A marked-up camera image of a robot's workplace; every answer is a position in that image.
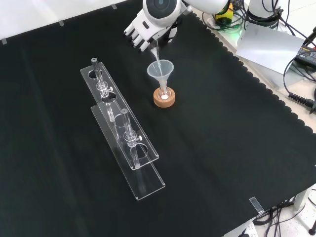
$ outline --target white device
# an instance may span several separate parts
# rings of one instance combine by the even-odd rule
[[[170,28],[169,37],[174,37],[177,18],[181,14],[189,14],[192,11],[191,6],[207,14],[217,14],[228,7],[229,3],[230,0],[143,0],[143,9],[124,34],[131,36],[134,47],[140,45],[140,50],[144,51],[153,40],[159,39]],[[271,0],[250,0],[248,14],[253,16],[251,21],[257,20],[258,24],[260,18],[273,16]]]

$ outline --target robot finger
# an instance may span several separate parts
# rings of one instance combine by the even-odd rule
[[[141,36],[138,36],[133,42],[134,47],[136,47],[142,40],[143,38]]]
[[[135,30],[133,33],[132,33],[132,39],[136,39],[136,37],[138,36],[138,31]]]
[[[126,28],[126,30],[124,31],[124,34],[125,34],[126,36],[128,36],[128,35],[130,35],[130,33],[132,33],[133,30],[134,30],[134,26],[133,26],[133,24],[130,24],[130,25]]]
[[[148,43],[147,41],[145,41],[145,42],[142,44],[142,46],[140,46],[140,50],[141,50],[142,52],[144,52],[145,49],[146,49],[149,45],[150,45],[150,43]]]

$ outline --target white table surface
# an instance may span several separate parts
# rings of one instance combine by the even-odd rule
[[[0,39],[124,0],[0,0]]]

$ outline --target round wooden holder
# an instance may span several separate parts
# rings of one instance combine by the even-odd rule
[[[171,89],[170,87],[168,87],[171,91],[171,96],[166,99],[166,100],[163,100],[161,99],[159,96],[158,96],[158,91],[159,91],[159,88],[157,88],[155,91],[154,91],[154,103],[155,105],[157,105],[158,107],[161,107],[161,108],[168,108],[170,107],[171,105],[174,104],[174,101],[175,101],[175,93],[174,93],[174,90]]]

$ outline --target acrylic test tube rack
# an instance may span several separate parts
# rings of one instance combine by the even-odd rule
[[[97,102],[91,110],[135,198],[140,200],[165,187],[153,161],[159,158],[144,130],[103,63],[80,72]]]

